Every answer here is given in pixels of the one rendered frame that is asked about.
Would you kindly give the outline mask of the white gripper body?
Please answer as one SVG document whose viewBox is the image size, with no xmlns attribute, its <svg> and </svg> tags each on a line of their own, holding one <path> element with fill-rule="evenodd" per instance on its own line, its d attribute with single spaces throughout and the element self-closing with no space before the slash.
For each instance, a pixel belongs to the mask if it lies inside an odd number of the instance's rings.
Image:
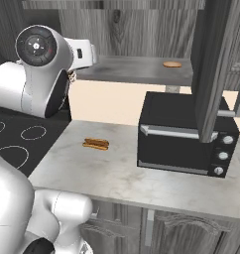
<svg viewBox="0 0 240 254">
<path fill-rule="evenodd" d="M 90 45 L 90 51 L 91 51 L 91 59 L 90 64 L 94 65 L 98 63 L 99 57 L 96 51 L 96 47 L 94 45 Z"/>
</svg>

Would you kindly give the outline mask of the grey wooden neighbouring cabinet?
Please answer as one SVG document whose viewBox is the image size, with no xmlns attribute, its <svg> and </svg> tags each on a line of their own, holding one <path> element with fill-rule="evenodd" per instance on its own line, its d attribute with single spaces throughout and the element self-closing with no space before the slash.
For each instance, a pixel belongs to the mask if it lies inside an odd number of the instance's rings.
<svg viewBox="0 0 240 254">
<path fill-rule="evenodd" d="M 236 90 L 238 92 L 232 111 L 235 112 L 235 117 L 240 117 L 240 23 L 230 50 L 226 89 Z"/>
</svg>

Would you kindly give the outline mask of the brown hot dog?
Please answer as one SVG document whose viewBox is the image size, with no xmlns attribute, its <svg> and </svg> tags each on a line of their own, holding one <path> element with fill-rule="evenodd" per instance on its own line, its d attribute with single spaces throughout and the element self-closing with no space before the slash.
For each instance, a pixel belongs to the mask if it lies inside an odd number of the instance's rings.
<svg viewBox="0 0 240 254">
<path fill-rule="evenodd" d="M 103 139 L 85 138 L 82 146 L 107 151 L 109 148 L 109 142 Z"/>
</svg>

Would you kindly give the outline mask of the black hob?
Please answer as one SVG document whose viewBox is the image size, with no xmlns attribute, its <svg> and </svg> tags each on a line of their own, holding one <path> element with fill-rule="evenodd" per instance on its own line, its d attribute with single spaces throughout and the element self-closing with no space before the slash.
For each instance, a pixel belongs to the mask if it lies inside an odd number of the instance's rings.
<svg viewBox="0 0 240 254">
<path fill-rule="evenodd" d="M 70 121 L 68 107 L 48 119 L 0 108 L 0 156 L 28 177 Z"/>
</svg>

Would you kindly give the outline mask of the black toaster oven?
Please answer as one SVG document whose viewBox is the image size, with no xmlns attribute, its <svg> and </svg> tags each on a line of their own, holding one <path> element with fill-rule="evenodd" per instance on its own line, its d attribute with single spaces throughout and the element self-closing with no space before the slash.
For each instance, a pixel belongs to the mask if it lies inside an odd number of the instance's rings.
<svg viewBox="0 0 240 254">
<path fill-rule="evenodd" d="M 148 135 L 141 125 L 165 126 L 197 130 L 193 96 L 190 94 L 146 93 L 138 125 L 137 165 L 139 167 L 204 175 L 215 178 L 226 176 L 240 132 L 232 118 L 216 119 L 211 141 L 202 143 L 195 139 Z M 232 144 L 224 144 L 223 138 L 232 136 Z M 220 160 L 220 152 L 228 153 L 227 160 Z M 214 169 L 223 173 L 216 175 Z"/>
</svg>

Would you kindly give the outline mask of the grey wooden base cupboard door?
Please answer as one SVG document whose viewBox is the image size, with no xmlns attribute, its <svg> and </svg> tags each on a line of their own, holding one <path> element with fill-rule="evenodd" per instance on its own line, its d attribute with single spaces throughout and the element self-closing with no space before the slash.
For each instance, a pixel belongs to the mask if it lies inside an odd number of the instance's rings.
<svg viewBox="0 0 240 254">
<path fill-rule="evenodd" d="M 139 254 L 143 209 L 127 204 L 93 200 L 81 235 L 94 254 Z"/>
<path fill-rule="evenodd" d="M 240 254 L 240 223 L 156 210 L 149 254 Z"/>
</svg>

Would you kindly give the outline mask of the grey wooden wall cabinet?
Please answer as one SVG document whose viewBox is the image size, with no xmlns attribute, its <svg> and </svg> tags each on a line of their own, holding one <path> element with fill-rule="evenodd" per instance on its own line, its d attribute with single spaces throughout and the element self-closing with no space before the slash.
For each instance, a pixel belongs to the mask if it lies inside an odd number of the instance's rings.
<svg viewBox="0 0 240 254">
<path fill-rule="evenodd" d="M 80 70 L 81 79 L 191 85 L 195 23 L 205 0 L 23 0 L 22 6 L 49 26 L 55 12 L 64 36 L 96 47 L 98 64 Z"/>
</svg>

